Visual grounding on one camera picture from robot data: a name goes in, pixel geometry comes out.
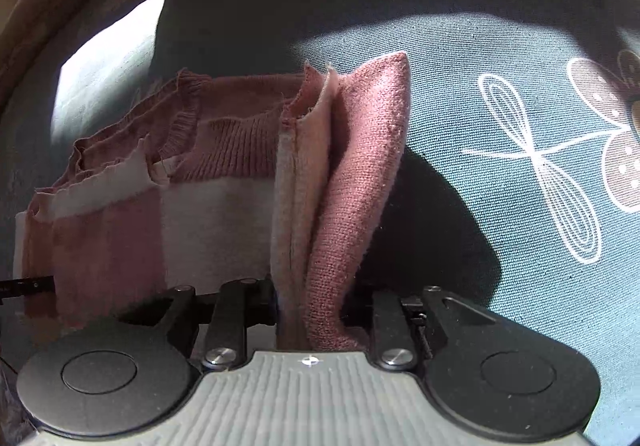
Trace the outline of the pink and white knit sweater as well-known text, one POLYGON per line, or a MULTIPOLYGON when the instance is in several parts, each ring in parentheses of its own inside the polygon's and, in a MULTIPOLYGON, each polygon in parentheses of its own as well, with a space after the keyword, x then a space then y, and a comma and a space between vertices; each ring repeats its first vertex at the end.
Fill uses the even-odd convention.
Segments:
POLYGON ((270 275, 286 350, 351 351, 341 309, 405 148, 403 52, 350 73, 179 72, 76 140, 63 175, 16 216, 14 273, 50 276, 24 303, 50 342, 178 284, 270 275))

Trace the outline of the blue floral bed sheet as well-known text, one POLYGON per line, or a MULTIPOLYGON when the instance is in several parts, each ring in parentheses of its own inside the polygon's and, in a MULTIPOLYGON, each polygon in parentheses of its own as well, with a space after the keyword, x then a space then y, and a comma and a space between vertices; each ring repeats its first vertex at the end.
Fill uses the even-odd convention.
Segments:
POLYGON ((639 437, 639 0, 88 0, 1 108, 1 273, 14 218, 74 140, 180 69, 352 70, 403 50, 407 149, 367 258, 587 355, 588 436, 639 437))

